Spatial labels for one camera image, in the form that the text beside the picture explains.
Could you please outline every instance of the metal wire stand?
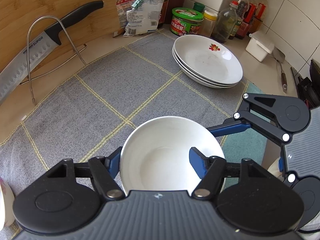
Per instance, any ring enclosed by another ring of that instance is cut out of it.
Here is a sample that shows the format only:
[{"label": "metal wire stand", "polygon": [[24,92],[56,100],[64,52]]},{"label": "metal wire stand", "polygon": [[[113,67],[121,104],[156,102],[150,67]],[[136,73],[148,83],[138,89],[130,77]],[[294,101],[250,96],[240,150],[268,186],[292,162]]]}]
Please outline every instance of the metal wire stand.
[{"label": "metal wire stand", "polygon": [[[52,19],[55,19],[57,22],[59,22],[59,24],[61,25],[64,33],[66,34],[68,40],[70,41],[72,47],[73,47],[73,50],[76,52],[76,54],[74,54],[72,57],[70,57],[69,59],[67,59],[64,63],[62,63],[61,65],[59,65],[58,67],[54,68],[53,70],[51,71],[48,71],[47,73],[44,73],[42,75],[39,75],[39,76],[36,76],[34,78],[31,78],[31,75],[30,75],[30,55],[29,55],[29,42],[30,42],[30,34],[31,34],[31,31],[33,29],[33,27],[41,20],[43,19],[47,19],[47,18],[52,18]],[[78,57],[80,58],[80,60],[82,61],[82,63],[84,65],[87,65],[87,63],[83,60],[83,58],[81,57],[80,55],[80,52],[85,50],[87,48],[87,45],[84,44],[84,48],[82,48],[80,51],[77,50],[76,46],[74,45],[74,43],[72,42],[66,28],[64,27],[63,23],[60,21],[59,18],[55,17],[55,16],[52,16],[52,15],[48,15],[48,16],[43,16],[43,17],[40,17],[39,19],[37,19],[30,27],[29,31],[28,31],[28,36],[27,36],[27,67],[28,67],[28,78],[29,80],[28,81],[25,81],[25,82],[22,82],[20,83],[20,85],[23,85],[25,83],[28,83],[29,82],[29,86],[30,86],[30,92],[31,92],[31,97],[32,97],[32,103],[35,104],[36,103],[36,100],[35,100],[35,97],[33,95],[33,90],[32,90],[32,83],[31,81],[34,80],[34,79],[37,79],[37,78],[40,78],[40,77],[43,77],[55,70],[57,70],[58,68],[60,68],[61,66],[65,65],[65,63],[69,62],[72,58],[74,58],[76,55],[78,55]]]}]

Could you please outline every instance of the white bowl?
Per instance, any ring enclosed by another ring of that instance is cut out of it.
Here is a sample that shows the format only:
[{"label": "white bowl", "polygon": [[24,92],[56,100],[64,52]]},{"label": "white bowl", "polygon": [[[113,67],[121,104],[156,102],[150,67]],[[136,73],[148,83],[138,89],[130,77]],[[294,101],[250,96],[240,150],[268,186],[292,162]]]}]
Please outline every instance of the white bowl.
[{"label": "white bowl", "polygon": [[12,205],[14,195],[8,183],[0,177],[0,231],[14,222]]},{"label": "white bowl", "polygon": [[227,85],[242,79],[242,67],[236,56],[212,39],[185,35],[177,38],[173,47],[184,65],[204,79]]},{"label": "white bowl", "polygon": [[234,87],[236,84],[233,85],[222,85],[222,84],[217,84],[214,82],[210,82],[207,81],[201,77],[199,77],[198,75],[192,73],[190,70],[188,70],[188,68],[186,68],[183,63],[179,60],[178,56],[175,54],[174,48],[172,48],[172,55],[174,60],[176,61],[176,63],[178,63],[179,67],[181,68],[181,70],[189,77],[191,78],[193,81],[196,81],[197,83],[209,87],[209,88],[231,88]]},{"label": "white bowl", "polygon": [[200,179],[189,162],[189,150],[224,158],[215,137],[202,125],[179,116],[149,120],[127,138],[121,151],[120,177],[130,190],[188,190]]}]

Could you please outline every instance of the knife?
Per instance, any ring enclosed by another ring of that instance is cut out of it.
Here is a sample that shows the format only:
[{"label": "knife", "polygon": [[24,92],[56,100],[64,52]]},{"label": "knife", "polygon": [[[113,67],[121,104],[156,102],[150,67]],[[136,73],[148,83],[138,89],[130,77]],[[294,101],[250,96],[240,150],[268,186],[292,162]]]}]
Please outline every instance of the knife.
[{"label": "knife", "polygon": [[[83,20],[93,11],[101,8],[103,8],[102,0],[86,3],[63,17],[61,22],[65,28],[68,28]],[[62,27],[56,22],[29,43],[30,71],[57,46],[61,45],[59,39],[60,31],[62,31]],[[20,51],[0,73],[0,105],[26,76],[28,76],[27,47]]]}]

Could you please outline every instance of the cutting board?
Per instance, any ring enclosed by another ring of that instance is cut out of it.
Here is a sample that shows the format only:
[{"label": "cutting board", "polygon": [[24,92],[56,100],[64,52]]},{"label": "cutting board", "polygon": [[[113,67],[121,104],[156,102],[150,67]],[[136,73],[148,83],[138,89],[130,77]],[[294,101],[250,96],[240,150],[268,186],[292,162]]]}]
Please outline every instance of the cutting board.
[{"label": "cutting board", "polygon": [[[26,46],[29,28],[35,20],[46,15],[62,18],[91,1],[96,0],[0,0],[0,72]],[[119,29],[115,0],[103,2],[102,9],[94,11],[81,22],[67,28],[76,46]],[[38,22],[32,30],[30,41],[54,22],[54,19]],[[50,53],[37,68],[72,50],[63,31],[59,37],[62,45]]]}]

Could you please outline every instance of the stack of plates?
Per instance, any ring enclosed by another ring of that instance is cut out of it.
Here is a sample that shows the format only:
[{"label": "stack of plates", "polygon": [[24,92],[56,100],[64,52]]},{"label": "stack of plates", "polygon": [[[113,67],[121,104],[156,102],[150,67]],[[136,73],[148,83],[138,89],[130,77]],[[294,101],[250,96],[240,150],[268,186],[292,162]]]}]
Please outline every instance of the stack of plates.
[{"label": "stack of plates", "polygon": [[192,80],[211,88],[233,87],[242,79],[238,59],[220,43],[198,35],[176,39],[172,55]]}]

